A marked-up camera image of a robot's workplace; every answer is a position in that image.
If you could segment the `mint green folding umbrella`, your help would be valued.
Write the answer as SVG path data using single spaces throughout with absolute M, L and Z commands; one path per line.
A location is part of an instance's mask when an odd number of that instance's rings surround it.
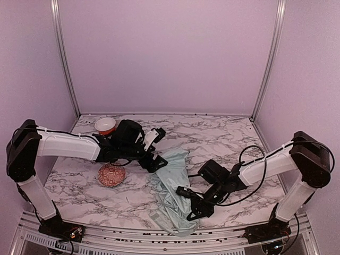
M 191 212 L 191 200 L 176 194 L 179 186 L 190 187 L 185 169 L 188 154 L 189 152 L 182 148 L 167 151 L 162 157 L 168 164 L 150 177 L 158 208 L 151 211 L 149 217 L 161 230 L 177 237 L 193 234 L 200 224 L 198 219 L 186 219 Z

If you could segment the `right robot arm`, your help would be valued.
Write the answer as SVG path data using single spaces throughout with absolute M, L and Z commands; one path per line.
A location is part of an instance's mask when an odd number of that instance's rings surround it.
M 215 206 L 231 193 L 245 190 L 274 175 L 297 170 L 299 175 L 291 189 L 271 211 L 269 221 L 247 227 L 244 236 L 249 243 L 269 241 L 288 236 L 289 222 L 299 208 L 306 204 L 313 194 L 331 179 L 335 167 L 332 151 L 303 131 L 294 133 L 293 139 L 276 150 L 263 153 L 252 161 L 239 160 L 229 171 L 214 160 L 205 162 L 198 175 L 211 187 L 205 193 L 194 192 L 190 188 L 177 188 L 177 194 L 191 200 L 188 221 L 210 217 Z

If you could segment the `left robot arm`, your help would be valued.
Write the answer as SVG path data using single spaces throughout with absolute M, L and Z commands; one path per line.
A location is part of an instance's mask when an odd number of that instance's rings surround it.
M 145 132 L 133 120 L 122 120 L 110 135 L 74 134 L 39 127 L 27 119 L 14 131 L 6 147 L 7 175 L 16 183 L 22 197 L 40 217 L 39 232 L 71 242 L 81 242 L 85 227 L 65 222 L 54 201 L 47 194 L 35 171 L 37 157 L 56 156 L 86 159 L 97 163 L 114 163 L 124 159 L 136 161 L 149 173 L 168 162 L 154 154 L 154 144 L 166 132 L 153 128 Z

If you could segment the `red patterned bowl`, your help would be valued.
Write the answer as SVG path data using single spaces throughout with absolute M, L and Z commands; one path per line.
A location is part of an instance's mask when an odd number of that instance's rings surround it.
M 105 164 L 99 169 L 97 179 L 103 186 L 113 188 L 126 179 L 126 170 L 123 166 Z

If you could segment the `orange white bowl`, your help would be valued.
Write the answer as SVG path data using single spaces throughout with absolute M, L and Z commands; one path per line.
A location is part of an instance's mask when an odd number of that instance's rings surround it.
M 109 135 L 115 130 L 116 121 L 112 117 L 104 117 L 95 123 L 95 129 L 101 135 Z

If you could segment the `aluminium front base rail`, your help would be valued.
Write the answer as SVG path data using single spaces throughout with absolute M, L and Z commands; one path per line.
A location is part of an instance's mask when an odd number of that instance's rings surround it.
M 276 239 L 250 244 L 246 226 L 199 229 L 177 237 L 158 229 L 131 229 L 84 224 L 81 242 L 62 242 L 39 233 L 34 213 L 24 211 L 9 254 L 262 254 Z

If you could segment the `left aluminium frame post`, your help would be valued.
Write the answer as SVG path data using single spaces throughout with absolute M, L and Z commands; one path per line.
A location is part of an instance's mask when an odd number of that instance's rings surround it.
M 74 114 L 76 118 L 79 118 L 81 116 L 80 107 L 77 101 L 77 97 L 75 94 L 75 89 L 71 77 L 71 72 L 67 60 L 67 54 L 66 54 L 66 48 L 64 43 L 64 36 L 63 36 L 63 30 L 62 30 L 62 22 L 61 22 L 61 16 L 60 16 L 60 7 L 59 7 L 59 1 L 58 0 L 51 0 L 50 1 L 51 9 L 52 9 L 52 18 L 54 23 L 54 29 L 55 29 L 55 35 L 56 35 L 56 41 L 57 41 L 57 48 L 59 57 L 61 60 L 62 70 L 66 82 L 67 91 L 69 93 L 71 105 L 74 111 Z

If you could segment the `aluminium frame post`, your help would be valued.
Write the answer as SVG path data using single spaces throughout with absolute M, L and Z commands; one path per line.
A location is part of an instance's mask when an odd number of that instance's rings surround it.
M 71 105 L 74 111 L 74 114 L 76 118 L 79 118 L 81 116 L 80 107 L 77 101 L 77 97 L 75 94 L 75 89 L 71 77 L 71 72 L 67 60 L 67 54 L 66 54 L 66 48 L 64 43 L 64 36 L 63 36 L 63 30 L 62 30 L 62 22 L 61 22 L 61 16 L 60 16 L 60 7 L 59 7 L 59 1 L 58 0 L 51 0 L 50 1 L 51 9 L 52 9 L 52 18 L 54 23 L 54 29 L 55 29 L 55 35 L 56 35 L 56 41 L 57 41 L 57 48 L 59 57 L 61 60 L 62 70 L 66 82 L 67 91 L 69 93 Z
M 253 122 L 256 121 L 259 116 L 261 106 L 264 102 L 265 94 L 269 86 L 270 75 L 274 66 L 275 58 L 278 53 L 279 43 L 282 36 L 284 16 L 286 11 L 286 0 L 279 0 L 277 2 L 277 11 L 274 22 L 273 35 L 271 38 L 271 43 L 269 47 L 269 54 L 266 61 L 265 71 L 260 84 L 260 89 L 256 98 L 256 102 L 252 111 L 251 119 Z

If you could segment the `right aluminium frame post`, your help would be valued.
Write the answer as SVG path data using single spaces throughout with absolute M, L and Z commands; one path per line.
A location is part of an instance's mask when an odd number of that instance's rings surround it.
M 273 35 L 271 38 L 271 43 L 269 47 L 269 54 L 266 61 L 265 71 L 260 84 L 260 89 L 256 98 L 256 102 L 252 111 L 251 119 L 253 122 L 256 121 L 259 116 L 261 106 L 264 102 L 265 94 L 269 86 L 270 75 L 274 66 L 275 58 L 278 53 L 279 43 L 282 36 L 284 16 L 286 11 L 286 0 L 279 0 L 277 2 L 277 11 L 274 22 Z

